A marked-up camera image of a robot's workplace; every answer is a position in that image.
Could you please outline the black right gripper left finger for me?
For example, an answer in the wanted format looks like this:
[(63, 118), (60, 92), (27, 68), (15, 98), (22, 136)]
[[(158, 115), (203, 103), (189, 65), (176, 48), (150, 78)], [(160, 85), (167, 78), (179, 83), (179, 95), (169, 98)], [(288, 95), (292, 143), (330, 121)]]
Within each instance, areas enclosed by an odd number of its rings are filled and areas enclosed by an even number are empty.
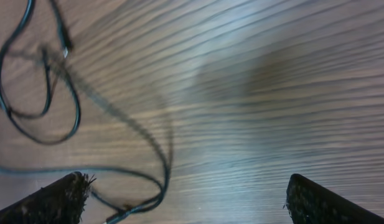
[(0, 210), (0, 224), (79, 224), (93, 181), (72, 172)]

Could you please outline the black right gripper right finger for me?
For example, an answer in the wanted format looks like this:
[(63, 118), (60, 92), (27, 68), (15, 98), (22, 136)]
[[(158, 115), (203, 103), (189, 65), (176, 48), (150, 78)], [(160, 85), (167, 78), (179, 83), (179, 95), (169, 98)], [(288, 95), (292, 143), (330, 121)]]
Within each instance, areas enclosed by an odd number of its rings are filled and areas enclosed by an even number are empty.
[(290, 177), (286, 204), (294, 224), (384, 224), (384, 218), (301, 174)]

